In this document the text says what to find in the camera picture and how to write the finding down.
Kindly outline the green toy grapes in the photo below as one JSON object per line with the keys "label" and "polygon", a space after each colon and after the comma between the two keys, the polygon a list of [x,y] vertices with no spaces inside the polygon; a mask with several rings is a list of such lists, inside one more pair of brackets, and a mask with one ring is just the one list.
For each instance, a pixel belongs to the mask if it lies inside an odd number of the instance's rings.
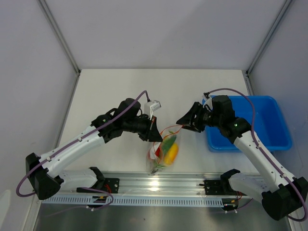
{"label": "green toy grapes", "polygon": [[150,173],[154,174],[156,172],[162,171],[166,168],[166,165],[158,163],[158,162],[152,162],[150,167]]}

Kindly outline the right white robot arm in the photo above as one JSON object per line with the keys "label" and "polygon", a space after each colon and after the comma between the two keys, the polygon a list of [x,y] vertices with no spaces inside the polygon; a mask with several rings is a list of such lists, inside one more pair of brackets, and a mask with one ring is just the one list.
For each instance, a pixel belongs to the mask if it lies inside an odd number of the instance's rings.
{"label": "right white robot arm", "polygon": [[304,209],[303,218],[291,218],[302,222],[308,218],[306,198],[308,182],[296,178],[260,141],[253,123],[237,117],[227,95],[207,97],[204,104],[194,102],[190,110],[177,122],[183,129],[202,132],[206,127],[218,128],[221,135],[234,144],[250,160],[264,179],[264,184],[245,176],[234,169],[220,181],[220,190],[225,194],[239,191],[262,204],[274,220],[289,217],[299,208]]}

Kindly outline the clear zip bag orange zipper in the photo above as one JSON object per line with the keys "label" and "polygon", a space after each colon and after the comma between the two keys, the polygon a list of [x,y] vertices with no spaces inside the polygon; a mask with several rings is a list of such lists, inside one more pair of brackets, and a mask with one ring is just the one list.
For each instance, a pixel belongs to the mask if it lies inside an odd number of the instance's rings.
{"label": "clear zip bag orange zipper", "polygon": [[181,125],[172,125],[164,128],[160,135],[162,142],[153,142],[147,153],[147,171],[150,174],[165,171],[176,161],[180,149]]}

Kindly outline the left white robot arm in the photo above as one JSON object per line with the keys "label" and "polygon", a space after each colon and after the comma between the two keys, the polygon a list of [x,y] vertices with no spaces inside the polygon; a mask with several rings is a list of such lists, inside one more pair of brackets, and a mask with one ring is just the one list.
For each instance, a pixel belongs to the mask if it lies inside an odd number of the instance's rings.
{"label": "left white robot arm", "polygon": [[127,98],[117,108],[99,115],[68,143],[40,156],[35,153],[28,155],[26,175],[34,194],[38,199],[46,200],[60,190],[115,192],[97,167],[84,170],[66,170],[66,167],[91,149],[120,137],[123,132],[136,133],[142,141],[162,142],[154,116],[154,111],[160,107],[156,100],[141,106],[137,100]]}

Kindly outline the green toy chili pepper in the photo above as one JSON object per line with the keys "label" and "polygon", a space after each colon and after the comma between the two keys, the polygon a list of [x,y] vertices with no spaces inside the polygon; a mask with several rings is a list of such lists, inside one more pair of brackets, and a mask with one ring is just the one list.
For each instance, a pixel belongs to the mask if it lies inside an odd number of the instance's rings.
{"label": "green toy chili pepper", "polygon": [[160,146],[161,152],[163,154],[166,154],[169,151],[171,146],[174,144],[176,138],[177,138],[177,135],[176,135],[175,132],[170,133],[166,137],[164,137],[164,140],[163,140],[163,142],[161,143],[161,146]]}

